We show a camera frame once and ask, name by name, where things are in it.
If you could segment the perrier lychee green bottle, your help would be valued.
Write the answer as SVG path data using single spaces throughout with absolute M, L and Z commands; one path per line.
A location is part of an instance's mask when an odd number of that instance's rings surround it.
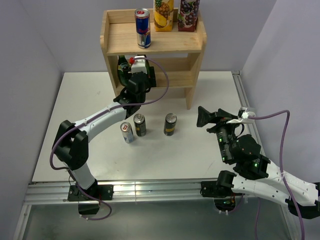
M 126 57 L 124 55 L 118 56 L 118 62 L 117 62 L 117 77 L 122 86 L 124 85 L 124 69 L 131 66 L 129 65 L 129 62 L 127 61 Z

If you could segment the red bull can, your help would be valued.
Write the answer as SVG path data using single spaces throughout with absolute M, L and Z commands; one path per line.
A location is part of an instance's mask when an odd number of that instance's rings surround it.
M 120 125 L 120 130 L 123 136 L 123 139 L 126 143 L 132 143 L 134 140 L 132 126 L 129 122 L 123 122 Z
M 150 12 L 146 8 L 138 8 L 134 12 L 137 44 L 146 49 L 151 45 Z

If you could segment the green bottle yellow label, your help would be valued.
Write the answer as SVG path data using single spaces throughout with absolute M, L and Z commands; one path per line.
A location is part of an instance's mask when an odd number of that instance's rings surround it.
M 138 57 L 144 57 L 146 58 L 147 56 L 144 54 L 144 55 L 137 55 Z M 150 64 L 149 64 L 149 61 L 148 60 L 144 60 L 145 61 L 145 67 L 146 67 L 146 71 L 147 71 L 147 75 L 148 77 L 150 77 Z

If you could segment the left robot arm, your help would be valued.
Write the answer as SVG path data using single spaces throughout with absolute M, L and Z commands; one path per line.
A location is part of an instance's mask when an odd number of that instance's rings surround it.
M 155 69 L 145 66 L 142 71 L 131 73 L 126 81 L 127 85 L 110 105 L 83 120 L 63 121 L 54 139 L 49 157 L 51 168 L 59 169 L 53 164 L 53 158 L 57 157 L 64 164 L 63 169 L 76 182 L 79 194 L 86 200 L 99 194 L 98 181 L 87 164 L 89 143 L 104 130 L 131 117 L 147 104 L 146 94 L 156 86 Z

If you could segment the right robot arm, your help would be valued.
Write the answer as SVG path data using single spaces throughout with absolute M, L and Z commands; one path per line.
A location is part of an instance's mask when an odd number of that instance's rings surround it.
M 251 124 L 256 114 L 242 107 L 237 115 L 221 108 L 209 112 L 198 107 L 197 127 L 207 124 L 215 134 L 222 162 L 232 165 L 233 170 L 222 170 L 217 180 L 201 182 L 200 194 L 207 198 L 226 198 L 233 195 L 251 195 L 287 207 L 289 212 L 303 219 L 320 215 L 320 184 L 301 180 L 284 171 L 262 154 L 262 147 L 251 134 L 237 136 L 239 126 Z

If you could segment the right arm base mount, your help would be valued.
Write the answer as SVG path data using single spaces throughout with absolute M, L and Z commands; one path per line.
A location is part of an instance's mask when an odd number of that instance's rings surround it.
M 218 184 L 217 180 L 201 181 L 200 186 L 201 196 L 212 198 L 219 214 L 233 213 L 245 202 L 243 194 L 233 192 L 229 186 Z

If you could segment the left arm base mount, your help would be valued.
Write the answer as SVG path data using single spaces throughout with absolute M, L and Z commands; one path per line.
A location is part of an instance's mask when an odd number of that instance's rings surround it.
M 114 186 L 112 184 L 94 184 L 89 189 L 82 189 L 78 184 L 74 184 L 69 187 L 67 201 L 78 203 L 78 213 L 80 217 L 91 221 L 99 221 L 111 215 L 113 210 L 107 201 L 113 199 L 113 193 Z M 103 207 L 108 209 L 108 213 L 105 216 L 95 217 Z

